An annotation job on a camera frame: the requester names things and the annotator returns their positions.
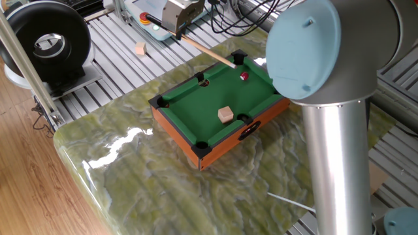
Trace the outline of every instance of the silver metal cylinder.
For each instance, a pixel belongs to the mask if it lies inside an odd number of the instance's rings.
[[[371,235],[365,102],[302,111],[320,235]]]

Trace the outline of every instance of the cue stick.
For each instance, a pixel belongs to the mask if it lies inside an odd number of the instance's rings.
[[[194,41],[193,39],[189,38],[186,35],[182,35],[182,39],[189,43],[190,45],[196,47],[197,49],[201,50],[202,52],[212,56],[214,59],[217,59],[218,61],[230,66],[233,69],[236,69],[236,65],[232,62],[230,62],[229,60],[225,59],[224,57],[221,57],[220,55],[216,54],[215,52],[207,49],[205,46],[199,44],[198,42]]]
[[[165,27],[163,27],[161,25],[161,20],[157,19],[155,16],[152,16],[150,14],[146,15],[146,19],[149,20],[150,22],[154,23],[155,25],[158,25],[159,27],[163,28],[164,30],[167,30],[168,32],[170,32],[171,34],[173,34],[174,36],[176,36],[175,33],[173,33],[172,31],[166,29]],[[197,49],[199,49],[200,51],[212,56],[214,59],[217,59],[218,61],[230,66],[233,69],[236,69],[236,65],[232,62],[230,62],[229,60],[225,59],[224,57],[221,57],[220,55],[216,54],[215,52],[207,49],[205,46],[199,44],[198,42],[194,41],[193,39],[189,38],[188,36],[182,34],[182,39],[189,43],[190,45],[196,47]]]

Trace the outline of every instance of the small wooden cube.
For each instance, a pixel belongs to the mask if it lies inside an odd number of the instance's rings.
[[[226,106],[224,108],[221,108],[217,111],[217,116],[219,118],[219,120],[221,120],[221,122],[223,124],[230,122],[234,119],[234,113],[233,111],[229,108],[229,106]]]
[[[146,53],[145,42],[137,42],[137,45],[135,45],[135,52],[138,55],[145,55],[145,53]]]

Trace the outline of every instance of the mini pool table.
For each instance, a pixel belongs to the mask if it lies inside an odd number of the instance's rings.
[[[160,125],[192,162],[203,170],[290,104],[263,68],[242,50],[150,100]],[[248,73],[248,79],[240,75]],[[218,110],[229,106],[233,120],[222,124]]]

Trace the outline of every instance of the light blue joint cap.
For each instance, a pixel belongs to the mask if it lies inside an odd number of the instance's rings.
[[[285,97],[309,97],[327,81],[341,44],[338,12],[329,0],[307,0],[283,12],[266,47],[267,71]]]
[[[384,218],[387,235],[416,235],[418,233],[418,210],[397,208],[389,211]]]

